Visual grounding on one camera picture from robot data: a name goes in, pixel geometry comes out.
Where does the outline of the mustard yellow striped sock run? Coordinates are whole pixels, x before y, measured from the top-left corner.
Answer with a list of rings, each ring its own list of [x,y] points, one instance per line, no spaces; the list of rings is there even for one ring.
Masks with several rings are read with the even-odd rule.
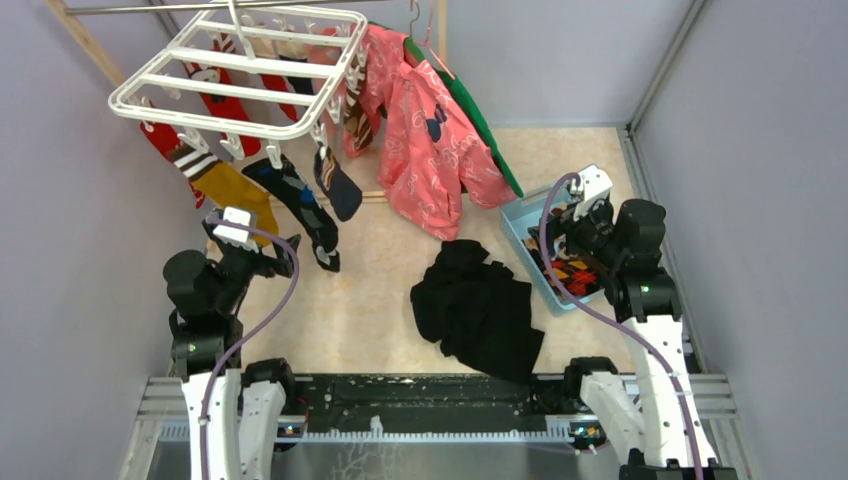
[[[181,145],[167,159],[189,182],[219,207],[237,207],[254,213],[259,229],[278,234],[278,224],[270,205],[270,195],[211,152]]]

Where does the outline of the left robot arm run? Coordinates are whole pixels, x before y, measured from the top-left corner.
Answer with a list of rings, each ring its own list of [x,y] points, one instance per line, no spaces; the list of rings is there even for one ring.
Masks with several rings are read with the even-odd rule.
[[[283,358],[241,364],[247,336],[238,311],[254,277],[295,273],[300,240],[295,235],[275,245],[271,256],[220,242],[218,261],[184,250],[163,268],[194,479],[271,476],[278,418],[297,406],[300,388]]]

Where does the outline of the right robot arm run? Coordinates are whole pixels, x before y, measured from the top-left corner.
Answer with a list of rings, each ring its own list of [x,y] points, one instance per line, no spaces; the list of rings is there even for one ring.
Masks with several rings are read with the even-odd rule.
[[[622,479],[735,479],[722,465],[697,412],[685,355],[675,281],[662,267],[665,209],[631,199],[614,208],[584,201],[563,215],[566,247],[599,268],[604,294],[633,361],[640,401],[628,396],[613,363],[571,361],[563,398],[592,411],[616,453]]]

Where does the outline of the dark navy short sock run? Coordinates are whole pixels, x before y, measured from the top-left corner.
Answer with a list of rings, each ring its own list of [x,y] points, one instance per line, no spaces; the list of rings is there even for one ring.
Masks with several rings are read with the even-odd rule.
[[[329,199],[336,217],[342,222],[352,219],[363,202],[363,191],[343,171],[329,146],[318,144],[313,173],[319,189]]]

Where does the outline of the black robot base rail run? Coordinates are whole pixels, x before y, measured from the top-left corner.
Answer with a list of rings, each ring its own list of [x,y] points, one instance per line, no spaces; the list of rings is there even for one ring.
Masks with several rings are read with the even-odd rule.
[[[710,374],[614,374],[570,367],[523,384],[481,374],[303,374],[276,370],[151,379],[139,414],[182,421],[220,452],[249,439],[296,442],[611,441],[651,463],[716,461],[709,422],[735,412]]]

